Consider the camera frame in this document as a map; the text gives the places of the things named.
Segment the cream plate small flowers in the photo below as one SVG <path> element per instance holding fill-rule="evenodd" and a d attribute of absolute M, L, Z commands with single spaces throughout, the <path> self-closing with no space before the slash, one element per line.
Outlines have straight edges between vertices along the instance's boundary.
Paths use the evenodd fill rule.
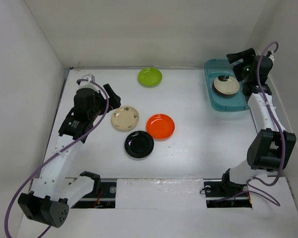
<path fill-rule="evenodd" d="M 114 111 L 111 122 L 116 129 L 127 131 L 135 128 L 139 119 L 139 112 L 134 107 L 123 106 Z"/>

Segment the cream plate black patch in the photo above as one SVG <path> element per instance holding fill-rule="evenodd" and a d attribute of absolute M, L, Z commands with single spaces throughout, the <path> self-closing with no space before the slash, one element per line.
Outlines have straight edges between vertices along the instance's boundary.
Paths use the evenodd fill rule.
<path fill-rule="evenodd" d="M 237 79 L 229 75 L 220 75 L 216 77 L 213 81 L 213 85 L 223 93 L 232 93 L 240 90 L 240 84 Z"/>

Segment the orange plate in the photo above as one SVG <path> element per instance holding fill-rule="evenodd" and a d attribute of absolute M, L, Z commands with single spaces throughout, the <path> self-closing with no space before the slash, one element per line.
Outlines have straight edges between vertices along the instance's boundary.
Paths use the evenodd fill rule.
<path fill-rule="evenodd" d="M 154 139 L 166 140 L 173 135 L 175 122 L 166 114 L 156 114 L 148 119 L 146 130 Z"/>

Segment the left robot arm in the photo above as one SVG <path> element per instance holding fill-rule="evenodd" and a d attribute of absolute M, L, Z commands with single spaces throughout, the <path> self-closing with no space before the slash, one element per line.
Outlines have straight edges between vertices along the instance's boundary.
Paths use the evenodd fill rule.
<path fill-rule="evenodd" d="M 108 112 L 121 105 L 121 98 L 109 84 L 100 87 L 86 79 L 78 80 L 78 84 L 74 106 L 58 131 L 54 154 L 43 164 L 30 192 L 20 194 L 18 199 L 29 220 L 55 228 L 63 225 L 69 209 L 81 198 L 100 193 L 100 175 L 84 171 L 71 184 L 66 183 L 66 175 L 87 136 L 100 124 L 96 118 L 104 119 Z"/>

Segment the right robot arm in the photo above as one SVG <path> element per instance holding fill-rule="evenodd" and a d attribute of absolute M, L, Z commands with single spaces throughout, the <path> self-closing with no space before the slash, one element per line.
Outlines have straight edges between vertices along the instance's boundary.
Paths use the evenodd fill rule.
<path fill-rule="evenodd" d="M 242 60 L 233 67 L 251 110 L 257 135 L 247 150 L 246 160 L 228 169 L 222 176 L 220 190 L 227 196 L 240 194 L 248 182 L 258 180 L 265 172 L 279 176 L 286 167 L 296 143 L 296 135 L 287 132 L 278 119 L 272 102 L 272 91 L 266 83 L 274 65 L 274 53 L 266 50 L 256 55 L 253 48 L 228 54 L 229 63 Z"/>

